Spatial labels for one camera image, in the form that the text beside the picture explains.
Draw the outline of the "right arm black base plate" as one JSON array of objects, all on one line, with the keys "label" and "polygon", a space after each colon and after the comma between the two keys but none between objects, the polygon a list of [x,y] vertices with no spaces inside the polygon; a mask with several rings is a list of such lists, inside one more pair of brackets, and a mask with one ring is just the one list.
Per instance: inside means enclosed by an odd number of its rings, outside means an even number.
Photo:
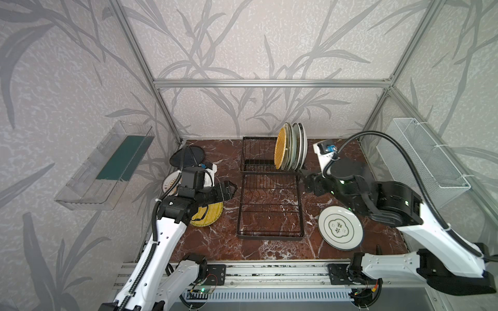
[{"label": "right arm black base plate", "polygon": [[328,275],[332,285],[381,286],[382,279],[373,279],[363,272],[363,267],[350,264],[328,264]]}]

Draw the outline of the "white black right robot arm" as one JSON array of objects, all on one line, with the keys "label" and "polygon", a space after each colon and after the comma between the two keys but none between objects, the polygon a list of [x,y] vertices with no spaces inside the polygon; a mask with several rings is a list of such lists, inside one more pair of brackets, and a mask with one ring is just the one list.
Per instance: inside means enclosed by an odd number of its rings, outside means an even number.
[{"label": "white black right robot arm", "polygon": [[[366,163],[341,155],[345,146],[363,136],[385,139],[401,154],[420,189],[416,193],[397,181],[376,181]],[[496,294],[495,277],[486,264],[496,263],[483,243],[471,243],[453,230],[436,209],[423,180],[402,145],[378,131],[364,131],[336,147],[332,139],[313,145],[320,171],[303,171],[306,191],[332,194],[358,215],[396,228],[421,244],[404,255],[355,253],[339,275],[365,284],[384,278],[414,277],[431,288],[454,296]]]}]

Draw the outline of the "orange woven round plate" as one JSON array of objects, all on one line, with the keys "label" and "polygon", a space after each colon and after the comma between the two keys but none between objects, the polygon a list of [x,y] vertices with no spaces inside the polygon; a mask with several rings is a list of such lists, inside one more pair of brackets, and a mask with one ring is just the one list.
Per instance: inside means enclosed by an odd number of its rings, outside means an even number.
[{"label": "orange woven round plate", "polygon": [[279,131],[274,149],[274,164],[278,170],[282,169],[281,167],[284,161],[285,141],[286,141],[286,133],[282,127],[281,130]]}]

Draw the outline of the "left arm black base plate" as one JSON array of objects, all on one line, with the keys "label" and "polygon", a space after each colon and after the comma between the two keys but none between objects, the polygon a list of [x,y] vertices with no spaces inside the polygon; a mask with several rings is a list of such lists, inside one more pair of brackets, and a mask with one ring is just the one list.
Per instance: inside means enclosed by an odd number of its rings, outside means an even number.
[{"label": "left arm black base plate", "polygon": [[226,278],[225,264],[207,264],[200,267],[196,286],[223,286]]}]

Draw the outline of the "white plate green clover emblem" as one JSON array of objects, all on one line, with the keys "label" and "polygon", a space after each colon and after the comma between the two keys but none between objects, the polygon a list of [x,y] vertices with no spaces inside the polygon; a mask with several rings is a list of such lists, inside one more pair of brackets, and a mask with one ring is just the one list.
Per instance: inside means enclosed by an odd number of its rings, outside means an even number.
[{"label": "white plate green clover emblem", "polygon": [[327,207],[320,213],[318,225],[321,237],[335,249],[351,251],[363,242],[363,226],[350,209]]}]

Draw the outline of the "cream plate with floral sprigs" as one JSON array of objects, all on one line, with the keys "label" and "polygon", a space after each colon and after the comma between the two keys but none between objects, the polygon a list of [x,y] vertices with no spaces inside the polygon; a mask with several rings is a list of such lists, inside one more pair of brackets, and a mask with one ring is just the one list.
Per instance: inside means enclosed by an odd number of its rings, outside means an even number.
[{"label": "cream plate with floral sprigs", "polygon": [[285,133],[286,133],[286,141],[285,141],[285,155],[284,155],[284,161],[283,161],[283,164],[282,164],[282,169],[284,171],[287,171],[289,169],[289,163],[290,163],[290,159],[291,159],[291,129],[290,129],[290,125],[289,123],[285,123],[284,126],[283,126],[283,129],[285,130]]}]

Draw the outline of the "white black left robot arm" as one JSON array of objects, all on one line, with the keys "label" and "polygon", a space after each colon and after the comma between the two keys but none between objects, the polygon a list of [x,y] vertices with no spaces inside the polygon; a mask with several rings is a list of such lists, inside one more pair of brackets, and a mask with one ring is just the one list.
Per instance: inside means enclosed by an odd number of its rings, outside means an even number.
[{"label": "white black left robot arm", "polygon": [[190,254],[164,278],[173,251],[199,208],[231,200],[237,185],[226,180],[215,182],[214,164],[195,162],[180,166],[172,185],[156,199],[151,217],[152,235],[144,253],[122,290],[100,310],[169,310],[190,285],[207,277],[207,262],[202,255]]}]

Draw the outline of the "mint green flower plate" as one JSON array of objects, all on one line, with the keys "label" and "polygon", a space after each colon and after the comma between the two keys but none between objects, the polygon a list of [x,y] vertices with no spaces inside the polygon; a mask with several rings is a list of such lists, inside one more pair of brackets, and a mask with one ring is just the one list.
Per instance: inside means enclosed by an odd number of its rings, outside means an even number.
[{"label": "mint green flower plate", "polygon": [[293,123],[290,125],[290,137],[291,137],[291,143],[290,143],[290,162],[289,162],[289,170],[294,171],[295,169],[295,163],[296,163],[296,153],[297,153],[297,147],[298,147],[298,134],[297,134],[297,124]]}]

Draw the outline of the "white plate green text rim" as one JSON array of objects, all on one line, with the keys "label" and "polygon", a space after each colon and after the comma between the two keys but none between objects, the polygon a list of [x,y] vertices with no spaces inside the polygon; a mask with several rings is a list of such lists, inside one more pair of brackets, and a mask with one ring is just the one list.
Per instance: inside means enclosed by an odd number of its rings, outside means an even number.
[{"label": "white plate green text rim", "polygon": [[301,129],[302,139],[303,139],[303,142],[302,142],[302,150],[303,150],[303,152],[302,152],[302,160],[301,160],[300,168],[304,168],[305,161],[306,161],[306,158],[307,158],[308,140],[307,140],[306,130],[305,130],[303,124],[299,123],[299,126],[300,126],[300,129]]}]

